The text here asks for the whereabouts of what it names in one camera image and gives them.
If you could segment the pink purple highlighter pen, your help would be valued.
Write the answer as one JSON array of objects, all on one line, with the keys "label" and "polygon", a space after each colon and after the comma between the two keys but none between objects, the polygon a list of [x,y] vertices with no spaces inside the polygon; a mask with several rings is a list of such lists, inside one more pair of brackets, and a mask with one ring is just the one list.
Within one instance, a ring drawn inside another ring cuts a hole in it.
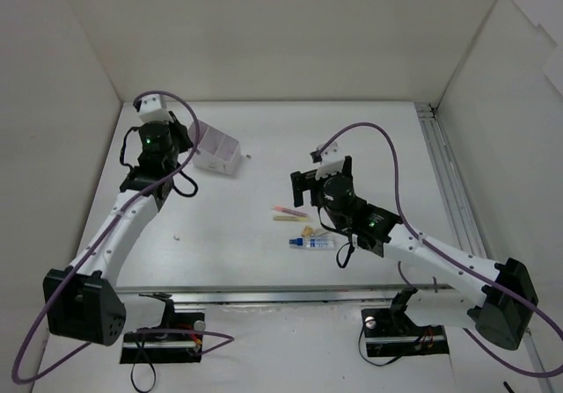
[{"label": "pink purple highlighter pen", "polygon": [[301,217],[301,218],[308,218],[309,217],[309,215],[307,213],[297,211],[293,208],[288,208],[288,207],[272,206],[271,210],[275,211],[277,213],[282,213],[282,214],[285,214],[285,215],[292,215],[292,216],[295,216],[295,217]]}]

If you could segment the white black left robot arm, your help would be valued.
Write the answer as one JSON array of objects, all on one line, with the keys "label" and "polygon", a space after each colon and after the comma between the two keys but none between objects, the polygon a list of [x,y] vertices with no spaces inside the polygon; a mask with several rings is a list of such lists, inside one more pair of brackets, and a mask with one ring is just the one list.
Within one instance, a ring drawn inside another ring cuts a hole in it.
[{"label": "white black left robot arm", "polygon": [[43,281],[51,334],[110,346],[126,327],[127,308],[115,284],[128,254],[174,189],[179,155],[194,145],[171,111],[142,116],[137,164],[121,183],[113,208],[87,247]]}]

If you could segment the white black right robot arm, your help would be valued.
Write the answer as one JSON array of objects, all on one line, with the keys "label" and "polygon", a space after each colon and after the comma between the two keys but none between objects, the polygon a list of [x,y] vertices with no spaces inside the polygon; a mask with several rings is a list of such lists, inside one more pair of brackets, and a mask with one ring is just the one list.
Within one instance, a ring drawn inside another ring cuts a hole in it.
[{"label": "white black right robot arm", "polygon": [[369,251],[442,279],[471,304],[454,316],[456,323],[502,349],[519,347],[532,316],[525,303],[538,303],[524,263],[514,258],[501,263],[475,257],[358,197],[351,156],[316,170],[295,171],[290,181],[295,207],[303,205],[303,195],[308,193],[311,205],[329,217],[329,231],[348,240],[350,252]]}]

